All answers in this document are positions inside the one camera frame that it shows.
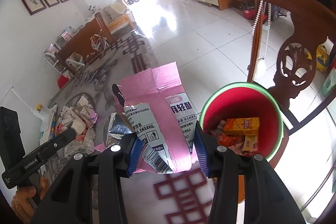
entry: red bucket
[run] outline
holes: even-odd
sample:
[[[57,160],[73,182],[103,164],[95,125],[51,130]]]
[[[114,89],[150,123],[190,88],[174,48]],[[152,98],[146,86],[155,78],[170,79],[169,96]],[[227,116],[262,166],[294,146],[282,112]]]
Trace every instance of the red bucket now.
[[[245,82],[222,87],[204,105],[199,123],[209,133],[221,120],[247,117],[259,117],[259,153],[270,161],[284,133],[279,106],[264,88]]]

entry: crumpled wrapper pile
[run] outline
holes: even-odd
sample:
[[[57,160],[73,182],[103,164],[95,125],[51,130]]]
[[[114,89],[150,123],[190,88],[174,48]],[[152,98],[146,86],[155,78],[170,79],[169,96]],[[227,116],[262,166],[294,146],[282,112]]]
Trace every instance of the crumpled wrapper pile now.
[[[75,153],[83,153],[87,156],[95,151],[93,140],[96,133],[93,125],[97,117],[97,113],[84,96],[78,101],[77,107],[63,107],[55,135],[57,136],[68,128],[76,131],[76,139],[64,148],[65,157],[71,157]]]
[[[134,130],[128,122],[125,113],[114,112],[108,117],[104,125],[104,142],[95,146],[94,149],[103,152],[111,145],[118,144],[124,135],[133,132]]]

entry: pink snack wrapper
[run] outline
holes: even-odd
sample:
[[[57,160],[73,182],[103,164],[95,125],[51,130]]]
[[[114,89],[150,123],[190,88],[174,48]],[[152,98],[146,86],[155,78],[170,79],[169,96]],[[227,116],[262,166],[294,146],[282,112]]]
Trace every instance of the pink snack wrapper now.
[[[184,98],[187,101],[182,101],[185,92],[176,63],[142,71],[120,83],[120,92],[125,97],[125,114],[138,137],[147,144],[137,171],[167,174],[190,170],[193,146],[188,147],[185,136],[190,132],[189,143],[193,143],[194,129],[192,132],[190,127],[195,127],[197,117],[189,100]],[[176,104],[172,106],[169,99]],[[120,104],[117,98],[115,100],[119,109]],[[190,118],[177,119],[179,112],[189,114]]]

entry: yellow box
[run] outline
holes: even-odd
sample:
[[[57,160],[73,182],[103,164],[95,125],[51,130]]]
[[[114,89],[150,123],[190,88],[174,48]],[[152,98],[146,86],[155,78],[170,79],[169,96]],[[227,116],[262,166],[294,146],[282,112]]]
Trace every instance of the yellow box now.
[[[259,117],[227,119],[224,134],[231,136],[256,136],[259,133]]]

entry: dark red geometric pattern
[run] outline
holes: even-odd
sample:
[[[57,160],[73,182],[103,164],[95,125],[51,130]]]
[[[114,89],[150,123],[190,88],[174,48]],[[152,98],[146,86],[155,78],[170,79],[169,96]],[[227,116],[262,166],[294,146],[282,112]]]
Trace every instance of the dark red geometric pattern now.
[[[199,182],[193,183],[192,176],[196,175]],[[207,184],[205,175],[200,168],[182,172],[181,175],[173,177],[167,175],[167,180],[154,184],[154,189],[158,199],[174,198],[179,211],[167,214],[166,219],[169,224],[207,224],[209,216],[205,212],[211,206],[212,200],[201,204],[196,194],[196,189]],[[181,190],[177,190],[177,185],[186,185]]]

